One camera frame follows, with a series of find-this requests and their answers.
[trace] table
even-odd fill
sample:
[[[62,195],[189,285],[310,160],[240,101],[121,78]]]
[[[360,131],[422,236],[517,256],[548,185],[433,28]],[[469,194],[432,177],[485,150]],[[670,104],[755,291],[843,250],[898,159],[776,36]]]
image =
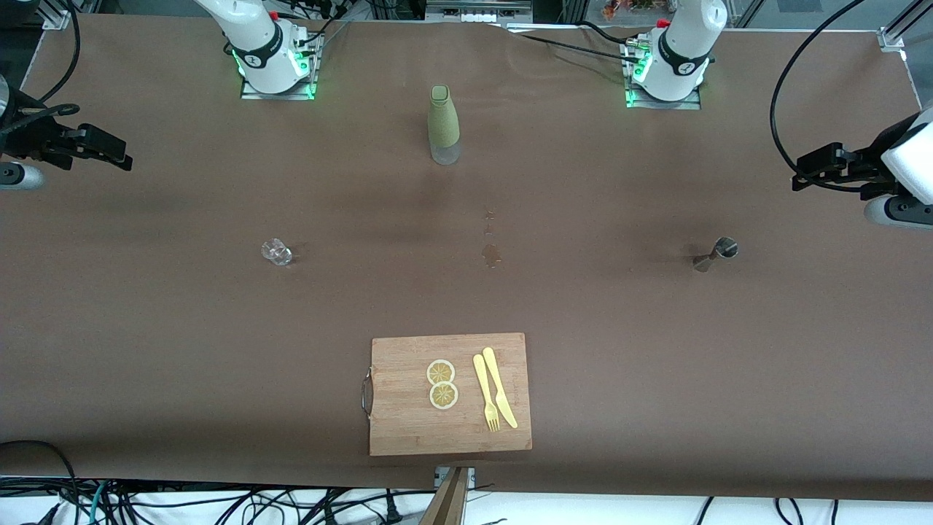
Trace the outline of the table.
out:
[[[0,194],[0,438],[87,477],[424,487],[457,462],[498,490],[933,493],[933,242],[790,191],[768,101],[804,34],[725,33],[703,110],[659,112],[625,107],[611,60],[485,25],[354,23],[297,103],[239,100],[211,20],[81,21],[53,102],[82,111],[60,121],[135,165]],[[48,34],[26,91],[70,54]],[[451,167],[427,148],[435,83],[460,113]],[[916,109],[900,57],[844,32],[778,118],[800,155]],[[721,235],[739,257],[692,271]],[[271,237],[294,264],[259,255]],[[533,450],[367,455],[370,339],[498,332],[527,334]],[[0,464],[57,468],[39,454]]]

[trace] cutting board handle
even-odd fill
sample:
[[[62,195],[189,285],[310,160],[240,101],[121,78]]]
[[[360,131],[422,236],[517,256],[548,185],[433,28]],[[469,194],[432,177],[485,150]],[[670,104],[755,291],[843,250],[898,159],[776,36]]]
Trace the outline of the cutting board handle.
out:
[[[372,367],[366,372],[366,377],[363,377],[363,412],[366,414],[367,419],[372,418]]]

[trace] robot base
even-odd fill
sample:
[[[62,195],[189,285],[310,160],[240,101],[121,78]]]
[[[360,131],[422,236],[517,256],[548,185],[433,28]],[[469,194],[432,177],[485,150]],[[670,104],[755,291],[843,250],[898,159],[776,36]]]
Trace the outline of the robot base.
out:
[[[299,38],[308,37],[307,29],[301,26],[298,26],[298,29]],[[246,81],[241,71],[240,76],[244,77],[244,79],[243,86],[240,88],[240,98],[244,100],[314,100],[317,94],[317,77],[321,70],[321,52],[324,49],[324,39],[325,37],[320,35],[308,44],[296,49],[296,52],[306,55],[297,58],[296,62],[299,67],[302,69],[307,68],[310,73],[283,92],[260,92]]]
[[[619,44],[619,51],[622,56],[633,56],[639,60],[650,60],[643,37],[630,39],[627,44]],[[674,102],[659,100],[649,95],[645,88],[633,80],[635,70],[641,67],[640,64],[622,62],[622,76],[625,79],[625,105],[627,107],[647,107],[649,109],[700,109],[700,90],[693,88],[693,91],[687,95],[687,98]]]

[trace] bottle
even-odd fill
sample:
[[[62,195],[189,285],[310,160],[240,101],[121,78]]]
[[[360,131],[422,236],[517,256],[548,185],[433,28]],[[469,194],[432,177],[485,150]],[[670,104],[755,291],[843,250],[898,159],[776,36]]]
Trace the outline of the bottle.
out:
[[[431,109],[427,115],[427,139],[434,162],[449,165],[460,158],[460,121],[453,107],[451,89],[444,85],[431,88]]]
[[[276,266],[285,266],[291,263],[291,250],[279,239],[262,243],[262,256]]]

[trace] metal jigger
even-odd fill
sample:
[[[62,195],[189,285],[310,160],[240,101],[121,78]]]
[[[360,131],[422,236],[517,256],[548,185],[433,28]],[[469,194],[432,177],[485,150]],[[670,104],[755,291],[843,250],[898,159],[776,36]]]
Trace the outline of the metal jigger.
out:
[[[693,258],[693,269],[698,272],[707,272],[716,259],[731,259],[739,254],[739,243],[731,237],[720,237],[713,245],[709,255],[699,255]]]

